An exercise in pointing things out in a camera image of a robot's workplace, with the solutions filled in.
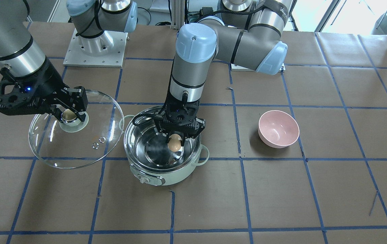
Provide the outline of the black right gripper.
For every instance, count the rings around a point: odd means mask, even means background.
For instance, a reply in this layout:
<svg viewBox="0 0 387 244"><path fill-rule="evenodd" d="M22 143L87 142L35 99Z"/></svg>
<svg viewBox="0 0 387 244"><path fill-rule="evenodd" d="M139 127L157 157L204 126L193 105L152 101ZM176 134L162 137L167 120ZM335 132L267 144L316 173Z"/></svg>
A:
<svg viewBox="0 0 387 244"><path fill-rule="evenodd" d="M87 117L85 88L68 88L47 58L37 71L27 76L13 76L6 67L1 68L0 74L0 112L5 115L53 112L61 123L81 123Z"/></svg>

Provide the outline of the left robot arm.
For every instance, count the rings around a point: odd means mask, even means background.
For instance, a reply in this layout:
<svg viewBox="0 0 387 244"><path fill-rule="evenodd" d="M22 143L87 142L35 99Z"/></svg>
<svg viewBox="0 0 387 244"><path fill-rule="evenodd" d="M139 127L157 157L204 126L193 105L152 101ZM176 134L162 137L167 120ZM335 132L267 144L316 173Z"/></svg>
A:
<svg viewBox="0 0 387 244"><path fill-rule="evenodd" d="M281 35L294 5L294 0L221 0L218 11L179 29L166 100L153 116L171 151L205 128L196 115L212 60L279 72L288 50Z"/></svg>

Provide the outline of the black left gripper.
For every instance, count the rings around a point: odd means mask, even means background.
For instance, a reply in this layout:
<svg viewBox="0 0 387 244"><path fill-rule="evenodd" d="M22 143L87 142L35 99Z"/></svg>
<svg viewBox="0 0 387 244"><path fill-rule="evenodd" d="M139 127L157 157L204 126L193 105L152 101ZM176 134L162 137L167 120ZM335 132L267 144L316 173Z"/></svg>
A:
<svg viewBox="0 0 387 244"><path fill-rule="evenodd" d="M197 137L205 129L206 121L196 117L199 99L184 103L173 96L168 96L165 104L162 113L154 117L154 122L165 139L170 134L179 134L181 146L184 147L189 138Z"/></svg>

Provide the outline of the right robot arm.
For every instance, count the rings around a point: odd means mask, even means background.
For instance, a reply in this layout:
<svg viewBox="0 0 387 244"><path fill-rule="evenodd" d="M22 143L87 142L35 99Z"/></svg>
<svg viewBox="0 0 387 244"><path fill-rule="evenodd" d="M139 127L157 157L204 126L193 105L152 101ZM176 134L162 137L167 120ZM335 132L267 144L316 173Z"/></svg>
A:
<svg viewBox="0 0 387 244"><path fill-rule="evenodd" d="M127 34L137 25L133 0L68 0L76 29L65 65L120 67ZM0 113L50 114L60 123L85 123L88 98L83 86L69 87L23 21L26 0L0 0Z"/></svg>

